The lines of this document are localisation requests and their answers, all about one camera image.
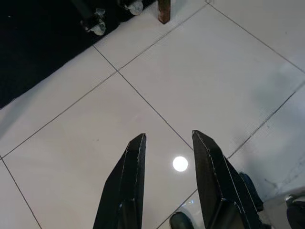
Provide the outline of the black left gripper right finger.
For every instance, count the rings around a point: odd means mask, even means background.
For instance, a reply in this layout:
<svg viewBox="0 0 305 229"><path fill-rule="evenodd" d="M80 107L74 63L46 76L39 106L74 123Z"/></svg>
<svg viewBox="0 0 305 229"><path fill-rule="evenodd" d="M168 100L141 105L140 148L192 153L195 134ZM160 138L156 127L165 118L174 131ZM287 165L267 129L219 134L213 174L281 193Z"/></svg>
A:
<svg viewBox="0 0 305 229"><path fill-rule="evenodd" d="M241 176L217 143L192 132L196 181L207 229L258 229L260 218Z"/></svg>

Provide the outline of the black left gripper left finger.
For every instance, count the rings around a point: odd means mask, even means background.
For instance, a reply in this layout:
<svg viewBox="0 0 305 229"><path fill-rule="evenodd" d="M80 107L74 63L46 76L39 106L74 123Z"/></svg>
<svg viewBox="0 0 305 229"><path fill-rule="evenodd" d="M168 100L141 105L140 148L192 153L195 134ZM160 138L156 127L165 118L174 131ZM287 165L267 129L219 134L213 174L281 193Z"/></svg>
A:
<svg viewBox="0 0 305 229"><path fill-rule="evenodd" d="M103 187L94 229L142 227L145 150L145 133L128 143Z"/></svg>

